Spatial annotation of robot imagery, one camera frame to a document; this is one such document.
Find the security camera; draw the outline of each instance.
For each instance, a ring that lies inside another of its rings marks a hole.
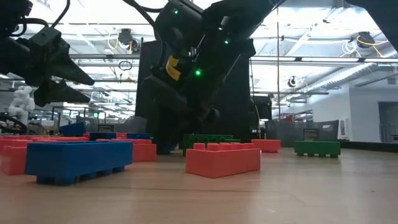
[[[293,87],[296,87],[296,79],[295,79],[295,77],[292,77],[292,78],[290,78],[288,81],[287,81],[287,85],[289,86],[289,87],[291,87],[291,88],[293,88]]]

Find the green toy brick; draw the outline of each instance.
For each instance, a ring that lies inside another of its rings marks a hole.
[[[225,139],[225,142],[229,142],[229,143],[234,143],[234,142],[236,142],[236,143],[241,143],[241,140],[239,140],[239,139]]]
[[[187,149],[193,149],[193,144],[195,143],[221,143],[226,142],[228,139],[233,139],[233,136],[214,134],[185,134],[183,138],[182,154],[185,156],[185,151]]]
[[[294,152],[298,156],[315,156],[338,158],[341,155],[340,142],[321,142],[321,141],[295,141]]]

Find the ceiling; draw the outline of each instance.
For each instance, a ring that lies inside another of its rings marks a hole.
[[[146,7],[160,8],[165,5],[166,0],[137,0]],[[215,0],[193,0],[202,8],[208,7]],[[358,7],[334,7],[340,1],[296,1],[288,0],[277,11],[273,11],[262,23],[262,26],[253,33],[256,56],[290,56],[290,57],[378,57],[373,48],[355,49],[347,44],[351,37],[356,37],[358,32],[367,31],[374,37],[378,49],[391,47],[389,42],[370,15]],[[48,22],[54,21],[63,11],[66,1],[59,0],[36,0],[30,17],[39,17]],[[152,27],[132,7],[122,0],[114,1],[89,1],[72,0],[72,5],[61,24],[56,27],[63,33],[63,38],[71,45],[71,54],[128,54],[128,49],[116,45],[116,34],[125,28],[133,32],[137,39],[144,41],[154,40]],[[28,27],[25,37],[34,35],[41,26],[31,25]],[[80,63],[104,63],[103,60],[80,60]],[[117,65],[119,61],[114,60],[111,65]],[[131,77],[137,79],[138,60],[131,61],[133,68],[130,71],[122,71],[118,67],[82,67],[93,79],[125,80]],[[339,69],[339,66],[326,65],[281,65],[279,69],[275,64],[252,66],[256,91],[277,91],[278,72],[280,89],[289,90],[287,81],[291,77],[299,80],[299,85],[308,83],[324,77],[325,75]],[[76,89],[82,90],[106,90],[113,98],[135,101],[137,89],[135,83],[103,83],[97,82],[94,87],[74,85]],[[131,90],[130,93],[117,93],[112,90]]]

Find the yellow label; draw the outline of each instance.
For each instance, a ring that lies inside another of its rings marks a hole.
[[[173,56],[169,57],[169,61],[167,63],[170,64],[171,67],[176,67],[178,65],[179,59],[173,58]]]
[[[181,72],[173,68],[169,63],[167,63],[166,65],[166,71],[175,81],[178,81],[180,79]]]

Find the wooden floor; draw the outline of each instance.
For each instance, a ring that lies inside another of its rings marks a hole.
[[[397,224],[398,154],[263,154],[260,172],[221,179],[160,157],[70,187],[0,174],[0,223]]]

